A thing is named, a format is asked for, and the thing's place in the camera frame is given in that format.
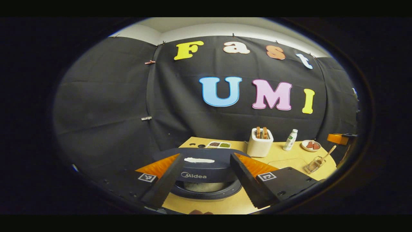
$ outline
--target food tray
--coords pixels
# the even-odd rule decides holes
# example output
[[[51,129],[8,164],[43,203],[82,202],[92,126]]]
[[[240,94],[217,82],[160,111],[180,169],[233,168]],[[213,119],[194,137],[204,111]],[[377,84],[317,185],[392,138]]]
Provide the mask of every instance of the food tray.
[[[218,141],[211,141],[205,148],[230,148],[232,144],[229,142],[218,142]]]

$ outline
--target colorful foam letter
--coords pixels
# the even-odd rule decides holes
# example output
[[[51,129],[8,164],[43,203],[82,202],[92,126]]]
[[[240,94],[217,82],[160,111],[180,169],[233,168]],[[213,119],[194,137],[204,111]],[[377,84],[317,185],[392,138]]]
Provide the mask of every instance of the colorful foam letter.
[[[202,41],[195,41],[195,42],[188,42],[188,43],[181,43],[176,45],[178,47],[178,54],[175,56],[175,60],[178,59],[186,59],[191,58],[193,54],[190,54],[189,51],[192,53],[197,52],[197,46],[202,46],[204,43]]]
[[[217,83],[220,81],[217,77],[203,77],[199,80],[202,83],[203,100],[214,107],[228,107],[234,105],[239,100],[239,83],[242,78],[229,76],[225,81],[229,83],[229,97],[218,98]]]
[[[276,47],[273,45],[268,45],[266,46],[266,54],[270,57],[270,58],[274,58],[274,59],[285,59],[286,56],[285,54],[283,54],[283,49],[281,49],[280,47]]]
[[[308,68],[308,69],[313,69],[313,66],[308,63],[308,58],[304,57],[302,54],[296,54],[297,57],[300,58],[302,63]]]
[[[313,96],[315,95],[315,92],[311,89],[304,89],[303,91],[306,94],[306,100],[305,100],[305,107],[303,107],[302,109],[302,113],[311,114],[313,113],[312,103],[313,103]]]
[[[266,104],[263,102],[266,98],[266,102],[269,108],[273,108],[277,101],[279,104],[276,106],[278,110],[291,110],[290,106],[290,89],[292,84],[286,82],[280,82],[275,91],[266,80],[253,80],[252,83],[256,86],[256,102],[252,104],[254,109],[264,109]]]
[[[227,53],[242,53],[242,54],[250,53],[250,50],[248,50],[246,45],[241,42],[226,42],[223,45],[226,46],[223,48],[223,51]]]

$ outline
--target orange soft pad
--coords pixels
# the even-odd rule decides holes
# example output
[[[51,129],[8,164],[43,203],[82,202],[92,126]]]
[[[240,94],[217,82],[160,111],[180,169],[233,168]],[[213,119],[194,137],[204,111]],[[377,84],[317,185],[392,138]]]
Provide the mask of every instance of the orange soft pad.
[[[163,176],[163,174],[166,172],[166,170],[170,167],[170,165],[172,165],[173,161],[175,161],[178,155],[180,155],[180,153],[161,159],[159,161],[146,165],[142,168],[139,168],[138,170],[135,170],[135,171],[140,172],[140,173],[156,175],[157,178],[160,179]]]
[[[242,156],[242,155],[237,154],[237,153],[235,153],[235,155],[240,159],[240,161],[246,166],[248,171],[255,178],[259,174],[269,173],[269,172],[279,170],[279,168],[275,168],[273,166],[270,166],[268,164],[265,164],[265,163],[262,163],[260,161],[254,160],[252,158]]]

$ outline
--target white plate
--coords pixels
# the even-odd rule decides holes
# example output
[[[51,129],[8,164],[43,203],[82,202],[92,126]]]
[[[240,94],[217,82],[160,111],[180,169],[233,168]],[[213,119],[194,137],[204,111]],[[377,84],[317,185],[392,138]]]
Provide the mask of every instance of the white plate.
[[[310,141],[312,141],[312,142],[314,142],[314,143],[317,143],[320,147],[322,147],[322,145],[321,145],[320,143],[318,143],[318,142],[316,142],[316,141],[313,141],[313,140],[305,140],[305,141],[302,141],[302,143],[301,143],[300,145],[302,146],[303,149],[305,149],[305,150],[307,150],[307,151],[309,151],[309,152],[317,152],[317,151],[319,151],[320,148],[317,149],[317,150],[313,150],[313,148],[307,148],[307,147],[306,147],[306,146],[309,144]]]

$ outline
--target white rice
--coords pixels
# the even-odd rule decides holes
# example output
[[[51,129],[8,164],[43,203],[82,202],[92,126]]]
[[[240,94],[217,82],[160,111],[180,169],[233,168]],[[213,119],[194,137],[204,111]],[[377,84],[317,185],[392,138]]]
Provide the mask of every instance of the white rice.
[[[183,182],[185,189],[193,192],[215,192],[222,190],[225,183],[190,183]]]

